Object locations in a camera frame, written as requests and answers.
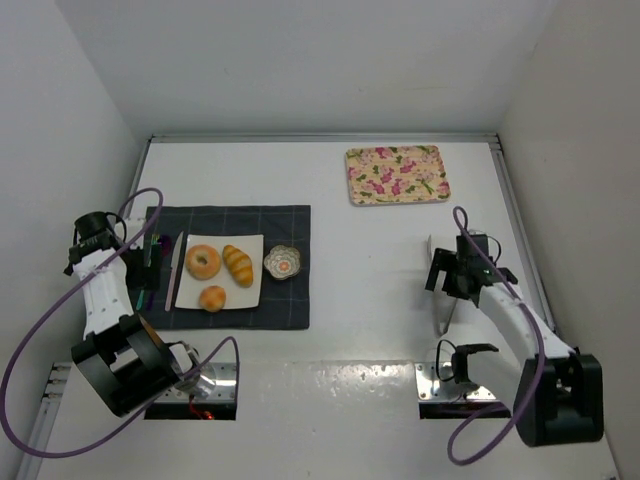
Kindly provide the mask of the iridescent fork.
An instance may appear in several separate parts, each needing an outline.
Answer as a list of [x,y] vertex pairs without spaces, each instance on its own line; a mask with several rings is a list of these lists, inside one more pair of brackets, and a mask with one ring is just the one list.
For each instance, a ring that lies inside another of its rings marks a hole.
[[137,297],[137,301],[136,301],[136,305],[135,305],[135,309],[136,310],[141,310],[143,307],[143,303],[144,303],[144,297],[145,297],[145,290],[141,289],[138,297]]

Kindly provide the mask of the metal bread tongs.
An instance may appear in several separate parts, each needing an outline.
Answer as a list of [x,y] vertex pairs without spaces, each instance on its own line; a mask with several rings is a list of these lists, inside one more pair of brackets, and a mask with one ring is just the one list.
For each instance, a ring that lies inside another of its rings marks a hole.
[[[453,237],[431,234],[427,240],[428,266],[432,266],[437,248],[453,251],[454,247]],[[437,338],[447,334],[457,303],[456,298],[448,296],[443,290],[445,276],[442,271],[437,274],[434,291],[431,293],[434,333]]]

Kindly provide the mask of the sugared donut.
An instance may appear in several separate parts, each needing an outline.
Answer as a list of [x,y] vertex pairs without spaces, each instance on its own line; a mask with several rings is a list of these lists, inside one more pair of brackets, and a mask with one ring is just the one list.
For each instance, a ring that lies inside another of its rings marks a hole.
[[196,280],[210,280],[218,274],[221,268],[220,255],[212,246],[194,245],[186,252],[185,267]]

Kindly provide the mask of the small round bun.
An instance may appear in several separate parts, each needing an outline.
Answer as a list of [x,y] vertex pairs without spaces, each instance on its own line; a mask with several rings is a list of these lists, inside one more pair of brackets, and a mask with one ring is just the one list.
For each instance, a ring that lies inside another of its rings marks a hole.
[[214,285],[204,288],[198,299],[199,307],[207,312],[216,313],[226,304],[226,291],[223,287]]

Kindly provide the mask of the striped long bread roll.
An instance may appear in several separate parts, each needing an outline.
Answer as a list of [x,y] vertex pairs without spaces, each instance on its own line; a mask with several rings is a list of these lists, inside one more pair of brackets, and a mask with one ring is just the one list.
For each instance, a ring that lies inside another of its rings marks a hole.
[[254,273],[249,255],[233,245],[225,245],[222,257],[236,284],[242,288],[250,288],[254,282]]

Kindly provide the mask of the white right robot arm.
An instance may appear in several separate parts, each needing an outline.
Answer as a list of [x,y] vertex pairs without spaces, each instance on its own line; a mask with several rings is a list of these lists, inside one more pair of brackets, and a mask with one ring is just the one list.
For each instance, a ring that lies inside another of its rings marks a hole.
[[494,264],[485,234],[458,235],[452,244],[427,241],[426,290],[472,303],[517,359],[510,364],[491,343],[456,346],[454,383],[487,388],[529,447],[590,443],[604,435],[603,371],[558,337],[524,301],[518,280]]

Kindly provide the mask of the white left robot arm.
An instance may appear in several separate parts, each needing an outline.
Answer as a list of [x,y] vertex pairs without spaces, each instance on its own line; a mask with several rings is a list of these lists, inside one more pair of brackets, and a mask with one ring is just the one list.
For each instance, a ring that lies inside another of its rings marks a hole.
[[165,343],[134,309],[131,289],[160,287],[163,245],[150,252],[125,245],[114,225],[124,220],[112,212],[91,212],[74,223],[67,275],[83,284],[86,309],[83,340],[72,359],[115,415],[122,417],[174,388],[198,395],[199,378],[187,373],[199,362],[186,343]]

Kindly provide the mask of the white square plate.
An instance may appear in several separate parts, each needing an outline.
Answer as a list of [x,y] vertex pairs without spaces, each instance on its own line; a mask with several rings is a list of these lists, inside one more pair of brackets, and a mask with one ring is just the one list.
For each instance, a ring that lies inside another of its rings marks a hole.
[[185,240],[185,250],[195,245],[208,245],[223,253],[225,245],[232,245],[246,253],[253,268],[254,281],[250,287],[240,286],[232,277],[224,263],[215,277],[209,280],[197,280],[187,271],[185,261],[181,261],[182,273],[175,294],[174,306],[181,309],[199,309],[199,296],[203,289],[210,286],[222,287],[226,292],[224,310],[248,309],[259,305],[264,253],[264,236],[204,236],[189,234]]

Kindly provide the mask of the floral rectangular tray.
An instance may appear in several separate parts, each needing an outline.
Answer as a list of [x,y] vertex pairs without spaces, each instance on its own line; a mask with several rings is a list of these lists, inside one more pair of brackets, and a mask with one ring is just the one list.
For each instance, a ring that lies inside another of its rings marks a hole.
[[352,148],[345,153],[348,190],[356,206],[449,200],[451,186],[435,145]]

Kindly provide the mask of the small floral dish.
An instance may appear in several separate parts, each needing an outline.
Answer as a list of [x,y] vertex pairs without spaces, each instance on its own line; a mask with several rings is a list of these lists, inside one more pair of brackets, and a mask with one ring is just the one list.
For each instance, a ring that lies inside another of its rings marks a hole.
[[301,253],[292,246],[276,245],[263,260],[266,271],[275,280],[286,280],[301,271]]

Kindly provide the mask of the dark checked placemat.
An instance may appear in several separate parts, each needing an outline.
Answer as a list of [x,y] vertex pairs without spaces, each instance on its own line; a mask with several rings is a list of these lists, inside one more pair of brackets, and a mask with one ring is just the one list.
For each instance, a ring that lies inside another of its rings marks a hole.
[[254,308],[219,313],[202,310],[164,310],[170,277],[170,259],[163,260],[160,290],[148,295],[152,304],[142,316],[157,330],[254,329],[305,330],[310,324],[310,242],[311,207],[282,206],[192,206],[162,208],[151,228],[153,233],[175,241],[184,235],[240,236],[262,235],[267,250],[282,245],[301,254],[301,270],[285,280],[265,274],[261,280],[259,304]]

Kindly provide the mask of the pink handled knife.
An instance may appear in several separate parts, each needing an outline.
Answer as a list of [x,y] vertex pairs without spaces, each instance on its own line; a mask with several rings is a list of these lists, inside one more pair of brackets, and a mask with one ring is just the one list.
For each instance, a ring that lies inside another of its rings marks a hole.
[[169,312],[172,308],[172,302],[173,302],[173,297],[175,292],[176,276],[178,272],[179,260],[180,260],[181,251],[182,251],[183,237],[184,237],[184,232],[180,232],[176,238],[173,251],[172,251],[172,257],[171,257],[171,263],[170,263],[170,277],[169,277],[168,290],[167,290],[165,304],[164,304],[165,312]]

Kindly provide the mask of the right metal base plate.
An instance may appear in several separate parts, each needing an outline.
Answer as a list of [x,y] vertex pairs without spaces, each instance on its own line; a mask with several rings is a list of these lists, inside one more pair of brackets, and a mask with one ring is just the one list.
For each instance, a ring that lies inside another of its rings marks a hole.
[[454,380],[441,380],[436,374],[434,362],[414,364],[417,395],[420,403],[488,403],[497,398],[493,393],[473,383],[457,384]]

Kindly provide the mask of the metal base plate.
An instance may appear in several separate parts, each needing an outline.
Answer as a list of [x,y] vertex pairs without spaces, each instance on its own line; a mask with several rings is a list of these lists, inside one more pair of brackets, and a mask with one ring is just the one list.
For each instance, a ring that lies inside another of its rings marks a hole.
[[231,363],[207,363],[176,385],[176,389],[195,401],[234,403],[237,400],[237,367]]
[[454,380],[441,380],[436,374],[434,362],[414,364],[417,395],[420,403],[488,403],[497,398],[493,393],[473,383],[457,384]]

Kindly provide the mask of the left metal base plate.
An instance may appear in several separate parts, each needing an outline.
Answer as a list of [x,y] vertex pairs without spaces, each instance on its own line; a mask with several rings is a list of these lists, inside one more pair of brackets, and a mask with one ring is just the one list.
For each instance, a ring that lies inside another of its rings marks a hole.
[[207,363],[176,385],[176,389],[195,401],[234,403],[237,400],[237,367],[231,363]]

